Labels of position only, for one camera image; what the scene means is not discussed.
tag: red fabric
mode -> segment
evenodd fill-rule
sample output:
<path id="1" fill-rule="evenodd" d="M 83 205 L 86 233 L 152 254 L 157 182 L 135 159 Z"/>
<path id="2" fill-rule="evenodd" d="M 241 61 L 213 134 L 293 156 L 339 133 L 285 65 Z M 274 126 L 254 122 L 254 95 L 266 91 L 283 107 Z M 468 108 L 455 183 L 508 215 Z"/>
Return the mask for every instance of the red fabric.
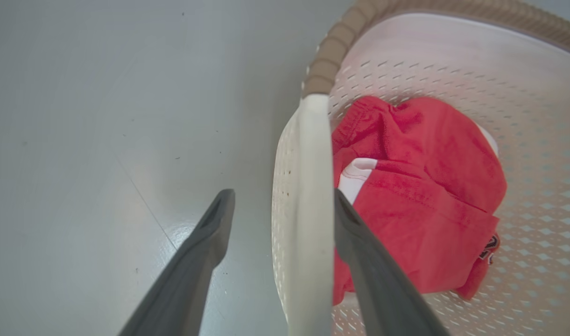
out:
<path id="1" fill-rule="evenodd" d="M 334 184 L 358 157 L 378 163 L 353 207 L 421 293 L 455 289 L 470 299 L 488 269 L 507 183 L 478 126 L 448 104 L 375 97 L 351 105 L 332 134 Z M 492 252 L 498 247 L 498 241 Z M 354 291 L 336 253 L 333 304 Z"/>

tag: white plastic basket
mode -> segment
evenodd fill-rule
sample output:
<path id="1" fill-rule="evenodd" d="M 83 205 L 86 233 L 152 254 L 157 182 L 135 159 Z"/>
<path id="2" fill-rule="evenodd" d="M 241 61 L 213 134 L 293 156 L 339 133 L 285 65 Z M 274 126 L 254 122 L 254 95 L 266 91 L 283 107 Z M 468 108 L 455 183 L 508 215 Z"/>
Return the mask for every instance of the white plastic basket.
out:
<path id="1" fill-rule="evenodd" d="M 426 295 L 456 335 L 570 332 L 570 23 L 514 0 L 362 0 L 308 70 L 274 168 L 274 279 L 289 334 L 363 335 L 332 308 L 331 130 L 360 96 L 432 96 L 500 147 L 502 246 L 479 293 Z"/>

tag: garment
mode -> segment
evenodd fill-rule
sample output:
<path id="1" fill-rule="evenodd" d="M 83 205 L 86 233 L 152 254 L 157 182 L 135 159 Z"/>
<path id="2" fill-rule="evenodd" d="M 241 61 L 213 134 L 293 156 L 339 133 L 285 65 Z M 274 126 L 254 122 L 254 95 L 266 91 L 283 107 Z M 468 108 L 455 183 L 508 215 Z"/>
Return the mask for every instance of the garment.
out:
<path id="1" fill-rule="evenodd" d="M 499 246 L 492 214 L 507 189 L 479 126 L 434 98 L 395 107 L 363 97 L 333 132 L 332 150 L 334 185 L 418 291 L 470 299 Z M 351 272 L 336 254 L 333 304 L 347 291 Z"/>

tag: glossy floor surface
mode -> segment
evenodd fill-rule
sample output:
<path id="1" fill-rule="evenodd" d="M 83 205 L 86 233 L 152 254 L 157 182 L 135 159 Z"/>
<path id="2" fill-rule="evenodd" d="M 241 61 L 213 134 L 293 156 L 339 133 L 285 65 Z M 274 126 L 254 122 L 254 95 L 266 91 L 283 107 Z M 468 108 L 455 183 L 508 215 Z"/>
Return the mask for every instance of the glossy floor surface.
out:
<path id="1" fill-rule="evenodd" d="M 201 335 L 285 335 L 274 152 L 350 4 L 0 0 L 0 336 L 117 334 L 225 188 Z"/>

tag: brown wrapped handle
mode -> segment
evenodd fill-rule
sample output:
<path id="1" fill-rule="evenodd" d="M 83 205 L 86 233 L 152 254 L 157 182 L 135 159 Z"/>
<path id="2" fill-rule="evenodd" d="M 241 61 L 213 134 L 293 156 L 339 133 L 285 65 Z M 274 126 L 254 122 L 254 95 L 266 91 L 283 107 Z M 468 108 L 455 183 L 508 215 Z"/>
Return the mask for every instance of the brown wrapped handle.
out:
<path id="1" fill-rule="evenodd" d="M 321 42 L 302 97 L 328 94 L 351 46 L 380 21 L 406 13 L 435 13 L 500 26 L 570 53 L 570 22 L 519 0 L 357 0 Z"/>

